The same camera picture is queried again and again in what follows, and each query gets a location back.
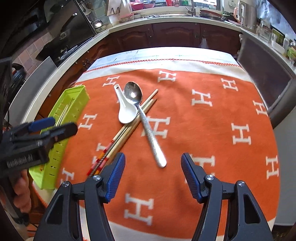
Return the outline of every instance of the faucet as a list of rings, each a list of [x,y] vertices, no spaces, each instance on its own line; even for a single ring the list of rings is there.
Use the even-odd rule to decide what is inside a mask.
[[[189,14],[192,14],[193,17],[196,16],[196,11],[195,11],[195,8],[194,8],[193,0],[191,0],[191,10],[189,10],[187,7],[186,7],[186,9],[188,10]]]

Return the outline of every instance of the cabinet door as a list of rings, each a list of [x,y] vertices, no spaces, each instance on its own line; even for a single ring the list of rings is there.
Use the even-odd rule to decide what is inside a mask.
[[[43,102],[38,112],[39,115],[47,117],[63,91],[74,86],[78,78],[92,65],[93,62],[95,62],[98,58],[117,52],[118,49],[114,47],[114,44],[109,39],[103,39],[91,47],[64,73],[64,75],[56,83]]]
[[[32,204],[32,208],[29,213],[30,222],[33,224],[39,224],[42,219],[42,216],[45,212],[45,207],[43,206],[43,204],[39,200],[37,194],[35,193],[34,188],[32,187],[33,179],[30,176],[29,172],[28,172],[28,177],[29,177],[29,189],[30,189],[31,204]]]
[[[153,37],[152,25],[146,24],[127,28],[112,33],[110,37],[116,39],[115,42],[121,52],[150,48],[150,39]]]
[[[198,47],[200,44],[199,23],[153,24],[153,47]]]
[[[231,55],[240,50],[239,32],[215,25],[201,24],[202,38],[207,40],[210,49],[226,52]]]

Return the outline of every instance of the orange blanket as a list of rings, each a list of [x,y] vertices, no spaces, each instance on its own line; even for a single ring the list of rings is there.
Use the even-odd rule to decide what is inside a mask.
[[[105,205],[117,241],[138,240],[139,232],[151,234],[142,240],[192,238],[202,205],[185,182],[180,164],[184,152],[221,181],[244,180],[272,222],[279,199],[273,130],[255,86],[224,75],[139,69],[82,82],[90,101],[67,145],[56,187],[65,180],[85,181],[92,161],[120,130],[113,85],[123,89],[128,81],[141,86],[144,100],[159,89],[147,116],[168,164],[157,167],[140,124],[121,150],[126,167],[115,198]],[[220,236],[226,207],[223,202]]]

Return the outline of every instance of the spoon handle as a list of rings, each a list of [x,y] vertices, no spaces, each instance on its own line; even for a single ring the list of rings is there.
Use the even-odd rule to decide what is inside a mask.
[[[149,121],[148,121],[144,111],[142,110],[141,106],[138,106],[138,110],[139,110],[141,121],[144,126],[145,133],[147,135],[148,141],[150,143],[150,147],[151,147],[153,155],[154,155],[154,159],[155,159],[157,165],[159,167],[163,168],[167,164],[165,156],[164,156],[164,154],[163,154],[163,152],[162,152],[162,150],[161,150],[161,148],[160,148],[160,146],[153,134],[153,130],[151,129]]]

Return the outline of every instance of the dish rack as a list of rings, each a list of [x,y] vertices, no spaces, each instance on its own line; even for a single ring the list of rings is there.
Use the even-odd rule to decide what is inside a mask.
[[[89,96],[84,85],[66,89],[55,103],[49,117],[55,118],[56,126],[76,122],[88,101]],[[40,189],[55,189],[59,167],[67,143],[68,139],[54,144],[48,154],[49,162],[29,169],[30,175]]]

